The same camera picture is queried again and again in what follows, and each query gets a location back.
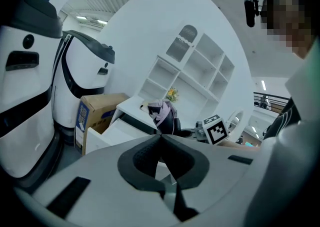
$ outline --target white robot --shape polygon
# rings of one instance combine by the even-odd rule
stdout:
[[[20,0],[1,27],[0,163],[27,190],[61,150],[51,112],[51,73],[62,22],[48,0]]]
[[[103,94],[115,63],[112,46],[78,31],[63,31],[52,73],[52,115],[66,144],[73,145],[80,98]]]

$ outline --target railing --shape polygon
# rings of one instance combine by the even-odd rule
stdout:
[[[266,109],[275,113],[280,113],[287,105],[289,98],[267,93],[253,93],[254,106]]]

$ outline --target black and white marker cube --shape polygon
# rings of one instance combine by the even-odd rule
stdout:
[[[224,120],[218,115],[203,120],[202,127],[210,144],[216,145],[229,136]]]

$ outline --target fluorescent light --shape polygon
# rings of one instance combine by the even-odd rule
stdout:
[[[262,83],[262,86],[263,86],[263,90],[266,91],[266,84],[265,84],[265,81],[264,80],[261,80],[261,83]]]
[[[101,21],[101,20],[98,20],[98,22],[103,25],[106,25],[108,23],[107,21]]]

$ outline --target cabinet door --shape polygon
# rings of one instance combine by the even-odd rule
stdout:
[[[201,36],[198,28],[183,22],[169,36],[159,57],[182,70]]]

